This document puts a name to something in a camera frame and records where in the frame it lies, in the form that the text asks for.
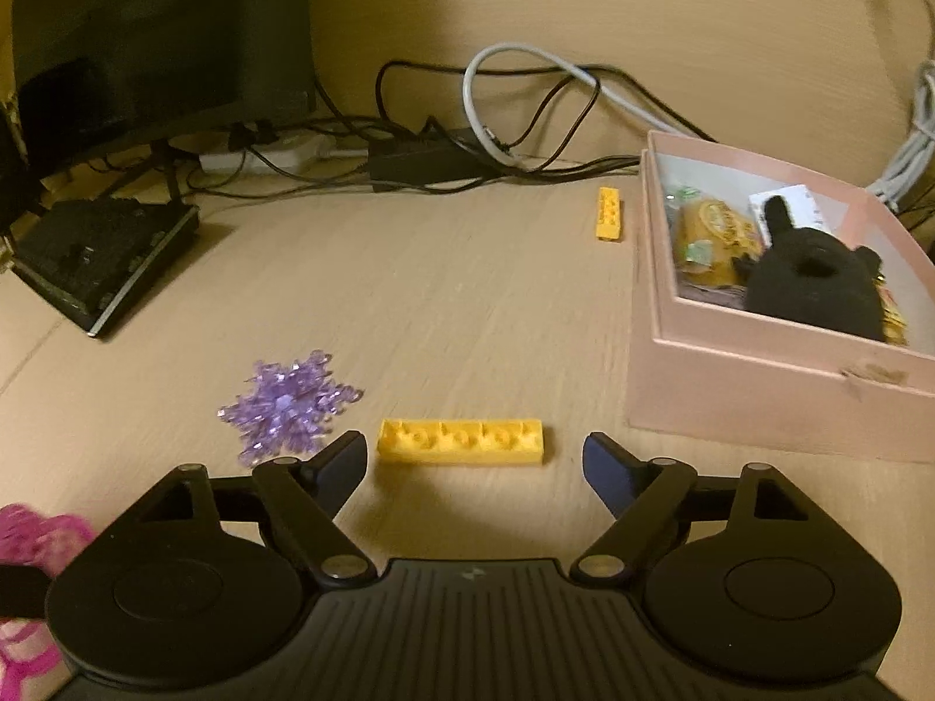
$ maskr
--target beige wall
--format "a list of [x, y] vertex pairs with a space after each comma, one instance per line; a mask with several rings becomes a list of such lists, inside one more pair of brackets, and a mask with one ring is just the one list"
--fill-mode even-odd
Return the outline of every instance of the beige wall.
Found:
[[[9, 1], [0, 0], [3, 34]], [[493, 41], [530, 41], [624, 67], [723, 142], [858, 184], [904, 137], [929, 39], [919, 0], [313, 0], [312, 10], [321, 79], [347, 110], [373, 111], [374, 74], [388, 58], [464, 63]], [[6, 41], [0, 86], [9, 74]], [[482, 80], [484, 120], [510, 136], [542, 86]], [[394, 74], [387, 88], [410, 124], [428, 113], [459, 119], [455, 79]], [[555, 133], [582, 102], [569, 96]], [[604, 110], [570, 155], [641, 146], [642, 129]]]

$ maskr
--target black screen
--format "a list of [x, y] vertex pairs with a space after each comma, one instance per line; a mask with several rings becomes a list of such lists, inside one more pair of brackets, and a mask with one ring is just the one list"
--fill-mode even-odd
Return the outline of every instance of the black screen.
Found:
[[13, 52], [41, 175], [314, 97], [309, 0], [13, 0]]

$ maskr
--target black power brick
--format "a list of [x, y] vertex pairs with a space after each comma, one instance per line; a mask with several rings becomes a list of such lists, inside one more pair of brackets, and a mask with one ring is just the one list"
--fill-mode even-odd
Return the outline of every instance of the black power brick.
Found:
[[[450, 135], [478, 152], [483, 152], [471, 129], [457, 129], [451, 131]], [[368, 172], [374, 181], [417, 186], [499, 176], [492, 165], [486, 165], [480, 158], [440, 134], [425, 134], [413, 140], [372, 141], [368, 147]], [[373, 185], [375, 192], [388, 189], [394, 188]]]

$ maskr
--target ribbed black surface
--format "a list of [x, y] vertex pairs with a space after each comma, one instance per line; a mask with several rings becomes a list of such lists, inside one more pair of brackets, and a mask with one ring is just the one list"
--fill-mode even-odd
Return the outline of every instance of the ribbed black surface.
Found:
[[395, 561], [332, 592], [273, 659], [185, 693], [72, 682], [61, 701], [829, 701], [896, 699], [870, 676], [815, 690], [711, 678], [659, 646], [623, 594], [578, 588], [553, 561]]

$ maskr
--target black plush toy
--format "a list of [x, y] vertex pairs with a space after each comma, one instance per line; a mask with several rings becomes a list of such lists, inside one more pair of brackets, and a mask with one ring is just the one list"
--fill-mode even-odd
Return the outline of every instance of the black plush toy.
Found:
[[765, 215], [773, 245], [759, 262], [737, 266], [748, 275], [746, 310], [885, 342], [874, 284], [880, 256], [849, 250], [816, 228], [795, 228], [779, 195], [767, 200]]

